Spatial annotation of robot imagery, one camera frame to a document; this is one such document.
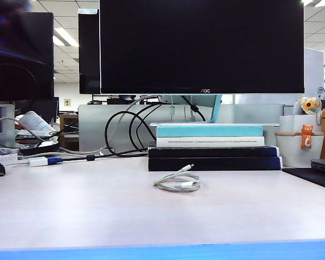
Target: black monitor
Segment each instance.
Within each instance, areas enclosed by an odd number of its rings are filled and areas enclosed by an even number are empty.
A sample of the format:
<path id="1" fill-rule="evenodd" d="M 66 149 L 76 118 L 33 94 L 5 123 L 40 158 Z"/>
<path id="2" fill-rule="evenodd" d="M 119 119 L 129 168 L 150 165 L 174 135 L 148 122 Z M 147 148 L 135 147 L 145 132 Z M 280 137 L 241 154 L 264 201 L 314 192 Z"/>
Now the black monitor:
<path id="1" fill-rule="evenodd" d="M 53 52 L 52 13 L 0 17 L 0 101 L 52 99 Z"/>
<path id="2" fill-rule="evenodd" d="M 78 14 L 80 93 L 100 94 L 99 12 Z"/>
<path id="3" fill-rule="evenodd" d="M 59 97 L 52 100 L 24 100 L 15 102 L 16 115 L 25 114 L 28 111 L 34 111 L 44 121 L 51 123 L 56 121 L 59 115 Z"/>
<path id="4" fill-rule="evenodd" d="M 303 93 L 301 0 L 100 0 L 101 93 Z"/>

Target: white desk surface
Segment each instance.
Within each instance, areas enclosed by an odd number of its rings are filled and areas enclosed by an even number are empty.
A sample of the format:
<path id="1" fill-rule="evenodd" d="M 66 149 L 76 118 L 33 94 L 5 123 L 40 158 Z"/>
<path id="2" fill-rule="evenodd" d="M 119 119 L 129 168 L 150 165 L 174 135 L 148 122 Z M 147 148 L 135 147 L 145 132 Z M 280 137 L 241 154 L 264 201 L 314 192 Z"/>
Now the white desk surface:
<path id="1" fill-rule="evenodd" d="M 152 183 L 147 158 L 7 169 L 0 249 L 325 239 L 325 188 L 281 171 L 198 172 L 200 190 Z"/>

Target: orange cat figurine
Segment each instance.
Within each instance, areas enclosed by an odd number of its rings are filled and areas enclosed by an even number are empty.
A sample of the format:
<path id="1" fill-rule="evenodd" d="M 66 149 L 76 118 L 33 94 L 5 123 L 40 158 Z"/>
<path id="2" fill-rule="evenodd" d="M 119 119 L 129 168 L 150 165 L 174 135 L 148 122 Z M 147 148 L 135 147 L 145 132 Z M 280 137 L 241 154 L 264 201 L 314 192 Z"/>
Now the orange cat figurine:
<path id="1" fill-rule="evenodd" d="M 302 136 L 302 143 L 301 143 L 301 149 L 303 148 L 309 148 L 312 149 L 312 130 L 313 126 L 306 126 L 303 125 L 301 129 L 301 136 Z"/>

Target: ceiling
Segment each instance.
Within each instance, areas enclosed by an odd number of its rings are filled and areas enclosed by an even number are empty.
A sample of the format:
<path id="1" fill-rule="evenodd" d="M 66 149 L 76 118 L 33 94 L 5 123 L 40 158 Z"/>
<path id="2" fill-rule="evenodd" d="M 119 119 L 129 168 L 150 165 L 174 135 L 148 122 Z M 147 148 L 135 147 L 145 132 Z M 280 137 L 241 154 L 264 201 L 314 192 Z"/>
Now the ceiling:
<path id="1" fill-rule="evenodd" d="M 69 34 L 78 41 L 77 12 L 79 8 L 98 9 L 98 0 L 39 0 L 30 1 L 32 12 L 52 12 L 54 27 L 64 27 Z M 305 34 L 306 48 L 324 51 L 325 64 L 325 8 L 305 7 Z M 55 82 L 78 82 L 79 64 L 78 47 L 54 46 Z"/>

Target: black book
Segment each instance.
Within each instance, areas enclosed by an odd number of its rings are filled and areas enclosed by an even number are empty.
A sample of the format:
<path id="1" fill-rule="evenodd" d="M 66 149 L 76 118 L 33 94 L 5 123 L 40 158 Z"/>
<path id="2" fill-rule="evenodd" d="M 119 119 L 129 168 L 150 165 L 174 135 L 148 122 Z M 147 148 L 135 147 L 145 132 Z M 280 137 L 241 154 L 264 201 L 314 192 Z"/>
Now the black book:
<path id="1" fill-rule="evenodd" d="M 278 147 L 219 147 L 219 148 L 190 148 L 190 147 L 157 147 L 151 142 L 148 147 L 148 157 L 276 157 L 280 152 Z"/>
<path id="2" fill-rule="evenodd" d="M 149 157 L 149 171 L 178 171 L 194 164 L 192 171 L 259 171 L 280 170 L 281 157 L 195 157 L 169 158 Z"/>

